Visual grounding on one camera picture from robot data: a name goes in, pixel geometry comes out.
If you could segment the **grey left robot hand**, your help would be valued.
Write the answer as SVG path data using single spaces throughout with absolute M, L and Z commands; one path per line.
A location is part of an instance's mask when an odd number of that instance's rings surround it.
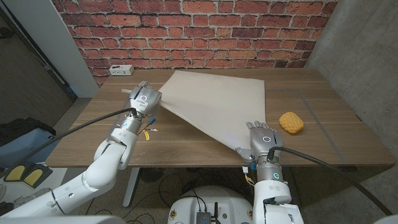
M 136 110 L 132 112 L 133 117 L 143 119 L 155 116 L 161 97 L 160 91 L 150 86 L 149 82 L 142 81 L 129 95 L 129 105 Z

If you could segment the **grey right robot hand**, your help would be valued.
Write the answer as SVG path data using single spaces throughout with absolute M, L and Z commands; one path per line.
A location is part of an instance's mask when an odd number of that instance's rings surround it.
M 247 122 L 249 130 L 249 149 L 237 147 L 235 151 L 245 162 L 255 162 L 261 156 L 267 156 L 270 148 L 284 145 L 284 140 L 280 132 L 270 128 L 266 123 L 255 121 Z

